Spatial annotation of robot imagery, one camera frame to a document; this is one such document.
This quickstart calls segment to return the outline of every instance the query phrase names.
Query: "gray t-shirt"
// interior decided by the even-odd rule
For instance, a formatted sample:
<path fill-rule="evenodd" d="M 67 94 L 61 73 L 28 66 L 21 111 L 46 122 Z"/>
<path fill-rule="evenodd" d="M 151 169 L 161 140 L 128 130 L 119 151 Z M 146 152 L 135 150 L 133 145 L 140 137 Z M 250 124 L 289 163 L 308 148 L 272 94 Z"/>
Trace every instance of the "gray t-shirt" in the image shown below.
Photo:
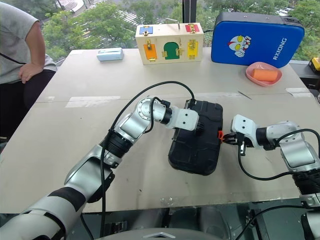
<path fill-rule="evenodd" d="M 30 50 L 26 37 L 38 19 L 28 13 L 0 2 L 0 53 L 20 62 L 30 63 Z M 20 81 L 21 64 L 0 56 L 0 84 Z M 45 55 L 44 69 L 57 71 L 55 62 Z"/>

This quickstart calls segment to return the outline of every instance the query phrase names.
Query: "green door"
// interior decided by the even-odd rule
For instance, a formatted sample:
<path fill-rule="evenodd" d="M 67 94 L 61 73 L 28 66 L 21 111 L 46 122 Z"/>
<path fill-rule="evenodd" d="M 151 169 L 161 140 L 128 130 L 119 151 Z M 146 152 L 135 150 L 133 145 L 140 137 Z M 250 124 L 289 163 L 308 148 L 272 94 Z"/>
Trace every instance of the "green door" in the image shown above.
<path fill-rule="evenodd" d="M 180 58 L 179 52 L 178 52 L 179 45 L 176 42 L 173 42 L 173 41 L 167 42 L 164 45 L 163 49 L 164 49 L 164 52 L 166 52 L 166 57 L 165 57 L 166 60 Z"/>

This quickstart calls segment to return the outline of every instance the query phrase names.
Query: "robotic arm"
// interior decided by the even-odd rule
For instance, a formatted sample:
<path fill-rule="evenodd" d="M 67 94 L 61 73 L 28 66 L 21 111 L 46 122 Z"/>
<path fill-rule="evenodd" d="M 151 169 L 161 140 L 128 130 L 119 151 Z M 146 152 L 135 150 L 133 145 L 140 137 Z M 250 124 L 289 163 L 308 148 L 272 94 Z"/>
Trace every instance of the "robotic arm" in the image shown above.
<path fill-rule="evenodd" d="M 104 154 L 104 185 L 108 189 L 115 178 L 115 169 L 122 157 L 146 131 L 152 121 L 168 129 L 193 131 L 197 127 L 198 113 L 190 109 L 170 106 L 170 102 L 146 97 L 135 110 L 121 119 L 110 132 Z M 79 219 L 86 203 L 102 197 L 100 156 L 104 141 L 95 145 L 68 173 L 64 186 L 28 207 L 0 229 L 0 239 L 60 240 L 68 235 Z"/>
<path fill-rule="evenodd" d="M 223 138 L 225 143 L 240 146 L 241 156 L 245 156 L 246 147 L 270 151 L 280 146 L 288 170 L 294 173 L 292 178 L 301 193 L 301 203 L 314 209 L 301 216 L 305 239 L 314 240 L 320 239 L 320 159 L 299 130 L 291 121 L 259 127 L 253 120 L 236 115 L 231 124 L 232 133 Z"/>

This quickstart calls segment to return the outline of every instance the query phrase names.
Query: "wooden box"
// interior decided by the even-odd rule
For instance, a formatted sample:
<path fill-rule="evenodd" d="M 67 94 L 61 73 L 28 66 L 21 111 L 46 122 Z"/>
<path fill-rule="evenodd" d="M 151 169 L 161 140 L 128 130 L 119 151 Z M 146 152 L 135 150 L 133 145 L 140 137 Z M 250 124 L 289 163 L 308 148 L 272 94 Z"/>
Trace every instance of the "wooden box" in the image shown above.
<path fill-rule="evenodd" d="M 200 23 L 138 25 L 135 33 L 143 64 L 201 61 L 204 32 Z"/>

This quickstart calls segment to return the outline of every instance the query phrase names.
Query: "cartoon character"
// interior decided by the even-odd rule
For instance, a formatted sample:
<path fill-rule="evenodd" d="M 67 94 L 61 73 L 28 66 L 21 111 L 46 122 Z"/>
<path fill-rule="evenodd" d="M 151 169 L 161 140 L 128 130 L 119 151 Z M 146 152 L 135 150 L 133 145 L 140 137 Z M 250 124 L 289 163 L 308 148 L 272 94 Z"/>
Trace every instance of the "cartoon character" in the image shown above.
<path fill-rule="evenodd" d="M 235 36 L 228 42 L 228 46 L 231 50 L 235 51 L 235 55 L 242 58 L 245 55 L 245 51 L 248 49 L 251 43 L 251 37 L 249 36 Z"/>

